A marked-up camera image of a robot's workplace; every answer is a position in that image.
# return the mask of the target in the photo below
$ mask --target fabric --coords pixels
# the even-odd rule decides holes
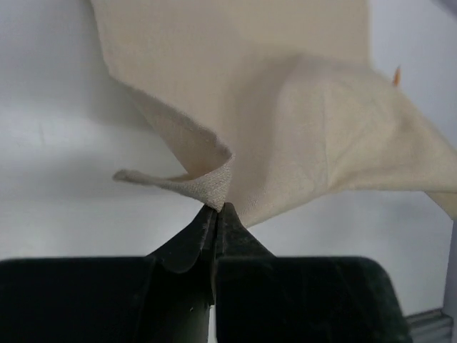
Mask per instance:
[[[457,214],[457,153],[369,67],[365,0],[92,4],[109,73],[187,171],[116,180],[232,202],[247,227],[345,189]]]

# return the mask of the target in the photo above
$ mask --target black robotic claw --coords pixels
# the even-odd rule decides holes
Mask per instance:
[[[146,257],[0,263],[0,342],[411,342],[384,270],[278,258],[232,204],[203,207]]]

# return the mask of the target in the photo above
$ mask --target cloth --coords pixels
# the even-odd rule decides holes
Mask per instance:
[[[370,68],[365,0],[92,4],[110,75],[187,171],[116,180],[232,202],[247,227],[346,189],[422,190],[457,215],[457,153]]]

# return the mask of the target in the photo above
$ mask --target folded cloth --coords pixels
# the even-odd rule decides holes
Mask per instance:
[[[366,0],[92,0],[110,75],[187,174],[121,170],[247,227],[345,189],[457,214],[457,152],[368,65]]]

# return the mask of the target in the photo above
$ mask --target beige cloth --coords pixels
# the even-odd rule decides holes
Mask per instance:
[[[109,73],[188,172],[115,179],[232,202],[248,227],[345,189],[457,214],[457,153],[369,68],[365,0],[92,3]]]

